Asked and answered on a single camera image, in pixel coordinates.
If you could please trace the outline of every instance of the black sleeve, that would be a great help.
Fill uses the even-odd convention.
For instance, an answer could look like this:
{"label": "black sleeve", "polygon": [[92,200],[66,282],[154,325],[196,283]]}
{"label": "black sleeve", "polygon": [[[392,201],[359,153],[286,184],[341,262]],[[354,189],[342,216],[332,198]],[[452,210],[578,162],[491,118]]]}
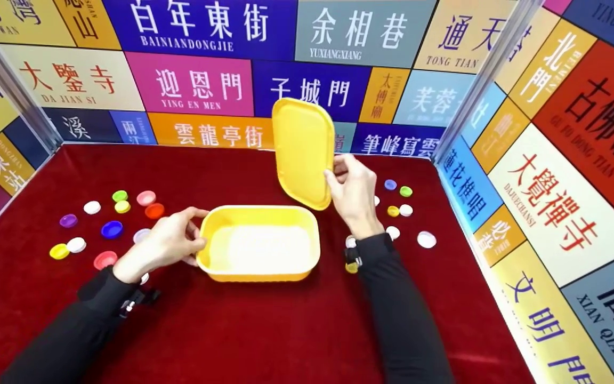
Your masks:
{"label": "black sleeve", "polygon": [[93,358],[123,320],[122,303],[138,284],[125,284],[101,270],[78,291],[79,300],[64,309],[36,339],[18,355],[0,377],[4,384],[78,382]]}
{"label": "black sleeve", "polygon": [[358,275],[370,300],[389,384],[454,382],[442,340],[387,234],[357,242]]}

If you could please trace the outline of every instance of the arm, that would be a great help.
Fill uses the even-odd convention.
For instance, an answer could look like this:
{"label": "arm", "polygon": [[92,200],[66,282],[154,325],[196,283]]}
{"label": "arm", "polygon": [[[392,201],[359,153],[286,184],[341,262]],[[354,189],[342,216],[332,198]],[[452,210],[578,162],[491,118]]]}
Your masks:
{"label": "arm", "polygon": [[387,234],[357,242],[358,270],[373,310],[389,384],[454,382],[433,316]]}
{"label": "arm", "polygon": [[71,304],[46,330],[20,353],[0,382],[67,384],[78,382],[110,337],[122,317],[122,304],[138,289],[148,272],[178,261],[193,264],[207,244],[192,223],[209,212],[195,207],[163,217],[151,233],[115,263],[103,268],[78,292]]}
{"label": "arm", "polygon": [[122,303],[138,284],[118,280],[112,267],[81,287],[79,300],[64,309],[5,370],[0,382],[78,382],[110,340],[122,318]]}

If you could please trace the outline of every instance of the right hand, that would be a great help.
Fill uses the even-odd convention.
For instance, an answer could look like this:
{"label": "right hand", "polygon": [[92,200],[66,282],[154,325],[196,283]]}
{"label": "right hand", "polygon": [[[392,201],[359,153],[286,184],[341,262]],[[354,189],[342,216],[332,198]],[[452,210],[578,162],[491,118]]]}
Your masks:
{"label": "right hand", "polygon": [[338,155],[334,172],[324,170],[336,211],[357,240],[385,232],[376,217],[376,173],[352,155]]}

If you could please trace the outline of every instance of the plastic box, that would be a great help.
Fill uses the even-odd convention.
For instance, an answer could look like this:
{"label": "plastic box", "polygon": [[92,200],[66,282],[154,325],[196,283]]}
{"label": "plastic box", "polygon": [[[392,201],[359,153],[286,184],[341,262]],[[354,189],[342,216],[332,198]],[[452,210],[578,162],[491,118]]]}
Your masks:
{"label": "plastic box", "polygon": [[299,206],[220,206],[200,234],[200,268],[218,282],[296,282],[319,262],[319,228]]}

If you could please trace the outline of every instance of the red sign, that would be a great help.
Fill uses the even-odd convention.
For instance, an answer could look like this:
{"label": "red sign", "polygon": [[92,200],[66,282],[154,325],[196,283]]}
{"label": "red sign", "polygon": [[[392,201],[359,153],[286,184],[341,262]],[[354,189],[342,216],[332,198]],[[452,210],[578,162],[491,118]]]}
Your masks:
{"label": "red sign", "polygon": [[534,124],[614,206],[614,48],[597,41]]}

